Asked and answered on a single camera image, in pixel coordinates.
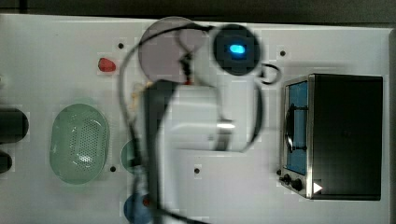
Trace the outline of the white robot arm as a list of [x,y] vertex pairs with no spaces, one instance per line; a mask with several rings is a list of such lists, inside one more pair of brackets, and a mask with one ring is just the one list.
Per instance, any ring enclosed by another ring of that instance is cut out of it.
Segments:
[[182,214],[177,199],[177,153],[240,153],[251,148],[263,123],[258,83],[262,48],[244,25],[203,28],[200,47],[179,61],[184,82],[156,80],[142,97],[143,146],[148,152],[148,195],[154,224],[208,224]]

